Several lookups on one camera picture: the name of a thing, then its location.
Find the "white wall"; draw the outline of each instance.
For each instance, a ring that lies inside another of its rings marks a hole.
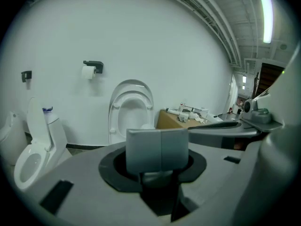
[[[83,60],[102,61],[103,74],[82,79]],[[36,96],[54,107],[69,143],[107,145],[109,101],[123,80],[146,83],[157,113],[183,98],[221,113],[231,73],[220,44],[174,0],[41,0],[2,44],[0,125],[9,110],[25,120]]]

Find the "white toilet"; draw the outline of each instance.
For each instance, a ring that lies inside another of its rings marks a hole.
[[[26,136],[18,114],[9,112],[4,126],[0,129],[0,155],[10,165],[15,165],[26,148]]]
[[[29,102],[27,124],[32,141],[19,156],[14,171],[15,183],[21,190],[71,157],[60,119],[52,112],[44,113],[34,97]]]
[[[109,144],[125,141],[127,129],[155,129],[151,90],[138,80],[123,81],[112,93]]]

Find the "ceiling light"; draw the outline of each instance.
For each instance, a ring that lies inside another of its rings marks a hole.
[[[273,33],[273,6],[272,0],[261,0],[264,16],[263,42],[271,43]]]

